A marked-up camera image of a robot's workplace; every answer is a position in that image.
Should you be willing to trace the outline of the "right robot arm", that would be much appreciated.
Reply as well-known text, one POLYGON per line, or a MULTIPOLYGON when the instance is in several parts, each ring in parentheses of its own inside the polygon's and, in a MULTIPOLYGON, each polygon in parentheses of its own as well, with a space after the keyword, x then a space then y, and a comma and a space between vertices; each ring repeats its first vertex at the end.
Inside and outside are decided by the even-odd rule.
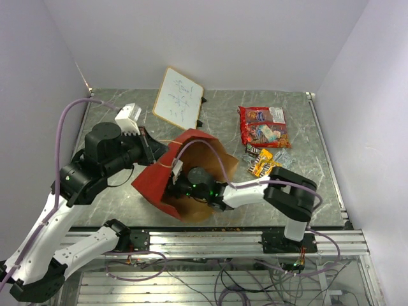
POLYGON ((187 196, 203 201, 221 212, 256 203, 270 204, 288 219, 280 238, 288 252, 295 252, 303 245, 315 199, 323 201, 313 180, 279 166, 263 177, 230 184, 217 181, 203 168, 194 167, 187 174, 171 175, 166 193, 174 198, 187 196))

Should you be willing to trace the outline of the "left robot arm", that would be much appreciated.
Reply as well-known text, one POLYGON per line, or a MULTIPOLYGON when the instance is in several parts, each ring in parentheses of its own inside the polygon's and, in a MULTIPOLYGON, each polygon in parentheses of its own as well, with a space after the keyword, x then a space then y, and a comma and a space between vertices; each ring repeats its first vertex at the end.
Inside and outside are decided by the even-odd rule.
POLYGON ((1 262, 1 283, 11 284, 18 302, 43 303, 60 290, 70 275, 107 252, 123 253, 131 230, 117 219, 95 234, 60 249, 62 238, 95 197, 108 188, 108 179, 135 164, 149 166, 168 151, 144 127, 123 132, 111 122, 96 124, 85 136, 84 148, 64 166, 52 184, 45 207, 29 236, 1 262))

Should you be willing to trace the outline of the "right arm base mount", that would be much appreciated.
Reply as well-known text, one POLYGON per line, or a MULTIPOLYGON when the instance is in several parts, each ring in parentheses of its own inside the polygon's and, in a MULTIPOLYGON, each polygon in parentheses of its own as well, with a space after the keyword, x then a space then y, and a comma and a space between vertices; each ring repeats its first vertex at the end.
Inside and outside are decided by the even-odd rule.
POLYGON ((259 244, 262 246, 264 254, 300 254, 316 253, 317 243, 312 233, 304 234, 303 240, 296 242, 284 236, 283 229, 276 228, 271 231, 264 231, 261 234, 259 244))

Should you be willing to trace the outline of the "silver foil snack packet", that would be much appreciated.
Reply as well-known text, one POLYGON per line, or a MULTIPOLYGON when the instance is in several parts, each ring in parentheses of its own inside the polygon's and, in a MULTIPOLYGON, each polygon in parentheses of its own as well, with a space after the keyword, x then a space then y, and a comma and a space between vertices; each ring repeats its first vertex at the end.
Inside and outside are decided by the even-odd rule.
POLYGON ((280 151, 274 155, 273 160, 288 170, 297 162, 296 158, 293 157, 286 148, 280 149, 280 151))

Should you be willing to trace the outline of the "yellow M&M packet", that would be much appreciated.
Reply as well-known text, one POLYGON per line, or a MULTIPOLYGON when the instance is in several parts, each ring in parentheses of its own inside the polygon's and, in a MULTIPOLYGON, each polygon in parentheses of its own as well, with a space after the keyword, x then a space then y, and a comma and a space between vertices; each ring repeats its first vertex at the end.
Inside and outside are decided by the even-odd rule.
POLYGON ((264 177, 265 175, 269 175, 274 168, 281 167, 281 166, 282 165, 280 163, 277 163, 275 161, 261 162, 255 165, 252 173, 256 177, 264 177))
POLYGON ((255 160, 254 162, 249 166, 248 168, 248 172, 253 174, 252 171, 254 170, 254 167, 257 163, 261 163, 261 162, 270 162, 273 161, 273 154, 270 153, 268 150, 266 149, 261 149, 261 153, 258 156, 254 156, 255 160))

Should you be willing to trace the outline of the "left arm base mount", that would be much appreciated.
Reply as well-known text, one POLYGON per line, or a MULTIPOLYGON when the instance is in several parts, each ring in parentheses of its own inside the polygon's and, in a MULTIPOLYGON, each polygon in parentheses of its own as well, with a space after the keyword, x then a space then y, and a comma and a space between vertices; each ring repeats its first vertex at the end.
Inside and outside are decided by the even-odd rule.
POLYGON ((129 236, 129 252, 148 251, 150 247, 150 235, 146 230, 132 229, 129 236))

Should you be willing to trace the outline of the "red cookie snack bag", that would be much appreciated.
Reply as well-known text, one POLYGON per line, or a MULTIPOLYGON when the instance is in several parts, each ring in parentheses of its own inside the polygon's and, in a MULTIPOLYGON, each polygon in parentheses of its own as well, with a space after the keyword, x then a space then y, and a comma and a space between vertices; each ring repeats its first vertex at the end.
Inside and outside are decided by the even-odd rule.
POLYGON ((241 141, 258 148, 290 148, 282 107, 238 107, 241 141))

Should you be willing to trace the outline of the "red paper bag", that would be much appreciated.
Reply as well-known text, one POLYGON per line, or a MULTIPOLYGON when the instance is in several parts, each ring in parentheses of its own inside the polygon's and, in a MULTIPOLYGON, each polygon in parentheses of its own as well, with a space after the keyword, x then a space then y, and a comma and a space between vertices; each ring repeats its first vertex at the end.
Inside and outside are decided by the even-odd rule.
POLYGON ((183 132, 168 147, 131 185, 151 205, 178 220, 208 219, 214 213, 210 203, 232 181, 238 159, 216 137, 197 129, 183 132))

